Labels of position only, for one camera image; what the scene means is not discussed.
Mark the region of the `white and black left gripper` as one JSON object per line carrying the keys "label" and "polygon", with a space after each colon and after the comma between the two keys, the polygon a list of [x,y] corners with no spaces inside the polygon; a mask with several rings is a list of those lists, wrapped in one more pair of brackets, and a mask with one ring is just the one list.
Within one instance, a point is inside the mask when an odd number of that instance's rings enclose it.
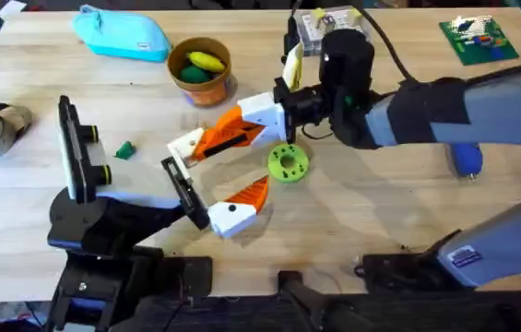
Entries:
{"label": "white and black left gripper", "polygon": [[199,127],[170,141],[172,158],[159,168],[116,158],[103,165],[69,161],[67,187],[50,207],[47,243],[76,254],[123,254],[183,217],[200,230],[210,223],[224,238],[253,224],[266,203],[267,176],[206,209],[179,172],[176,163],[197,164],[194,153],[204,132]]}

